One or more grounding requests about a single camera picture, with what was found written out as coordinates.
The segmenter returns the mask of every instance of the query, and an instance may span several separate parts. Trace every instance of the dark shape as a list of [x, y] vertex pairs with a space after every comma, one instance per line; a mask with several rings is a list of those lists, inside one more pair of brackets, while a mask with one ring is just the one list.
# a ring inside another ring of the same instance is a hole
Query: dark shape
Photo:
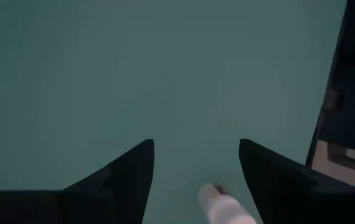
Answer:
[[355, 187], [248, 139], [240, 161], [264, 224], [355, 223]]
[[153, 169], [147, 139], [62, 191], [0, 191], [0, 223], [140, 224]]

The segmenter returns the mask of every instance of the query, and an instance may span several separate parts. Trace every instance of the black pointed object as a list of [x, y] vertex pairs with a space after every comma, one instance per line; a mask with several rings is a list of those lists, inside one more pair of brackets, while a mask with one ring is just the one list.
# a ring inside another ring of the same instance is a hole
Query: black pointed object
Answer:
[[239, 157], [264, 224], [355, 223], [355, 187], [248, 139]]
[[0, 223], [140, 224], [153, 169], [147, 139], [62, 191], [0, 191]]

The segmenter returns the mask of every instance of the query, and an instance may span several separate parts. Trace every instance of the white object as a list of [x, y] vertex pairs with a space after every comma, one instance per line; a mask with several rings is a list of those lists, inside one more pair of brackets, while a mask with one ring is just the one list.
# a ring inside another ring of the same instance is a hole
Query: white object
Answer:
[[219, 193], [210, 183], [201, 187], [198, 203], [210, 224], [256, 224], [236, 199]]

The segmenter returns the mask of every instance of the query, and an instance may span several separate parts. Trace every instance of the teal background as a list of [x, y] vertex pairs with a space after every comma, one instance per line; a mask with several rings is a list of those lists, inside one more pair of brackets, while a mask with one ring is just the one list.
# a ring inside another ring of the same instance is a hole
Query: teal background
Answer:
[[0, 189], [62, 189], [154, 138], [144, 223], [259, 220], [239, 139], [304, 163], [343, 0], [0, 1]]

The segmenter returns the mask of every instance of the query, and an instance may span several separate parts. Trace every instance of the teal wall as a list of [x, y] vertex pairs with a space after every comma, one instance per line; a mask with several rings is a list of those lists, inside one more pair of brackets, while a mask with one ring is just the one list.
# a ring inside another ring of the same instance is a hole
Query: teal wall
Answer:
[[0, 189], [61, 189], [145, 138], [145, 223], [205, 223], [238, 146], [304, 162], [345, 1], [0, 1]]

